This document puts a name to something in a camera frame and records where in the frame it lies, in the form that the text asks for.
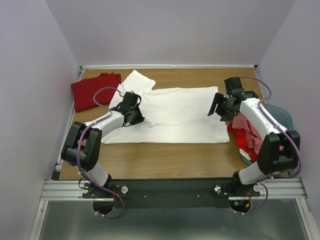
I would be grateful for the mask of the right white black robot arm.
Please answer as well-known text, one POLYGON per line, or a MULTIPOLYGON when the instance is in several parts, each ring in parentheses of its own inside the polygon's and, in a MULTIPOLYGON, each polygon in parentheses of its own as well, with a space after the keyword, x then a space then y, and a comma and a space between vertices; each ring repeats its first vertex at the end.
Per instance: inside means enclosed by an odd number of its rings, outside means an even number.
POLYGON ((296 177, 302 170, 300 153, 301 137, 295 130, 289 131, 266 110, 262 100, 252 91, 245 91, 241 77, 224 80, 225 94, 216 93, 208 115, 217 114, 220 121, 234 123, 235 117, 244 115, 262 138, 256 162, 231 179, 230 191, 241 196, 253 186, 270 177, 282 177, 283 172, 295 170, 296 177))

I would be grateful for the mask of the white t shirt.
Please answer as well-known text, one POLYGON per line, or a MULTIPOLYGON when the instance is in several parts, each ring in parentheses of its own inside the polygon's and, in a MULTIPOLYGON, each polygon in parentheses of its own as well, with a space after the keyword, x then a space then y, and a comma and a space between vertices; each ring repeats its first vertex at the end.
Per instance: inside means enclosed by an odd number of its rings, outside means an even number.
POLYGON ((141 96, 139 106, 145 120, 133 126, 118 126, 109 131, 111 117, 101 122, 102 144, 162 143, 219 144, 230 141, 227 126, 215 113, 208 115, 217 86, 154 89, 156 81, 136 70, 118 86, 122 94, 141 96))

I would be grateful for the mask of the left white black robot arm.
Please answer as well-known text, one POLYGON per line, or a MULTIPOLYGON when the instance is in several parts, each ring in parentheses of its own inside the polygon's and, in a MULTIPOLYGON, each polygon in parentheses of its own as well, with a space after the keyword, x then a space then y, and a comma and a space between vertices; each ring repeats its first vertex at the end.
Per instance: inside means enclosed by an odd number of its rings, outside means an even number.
POLYGON ((61 159, 78 168, 101 198, 107 197, 112 190, 111 175, 98 163, 102 138, 114 130, 142 123, 145 118, 140 110, 141 100, 140 95, 125 92, 122 101, 105 115, 87 123, 76 121, 70 126, 61 159))

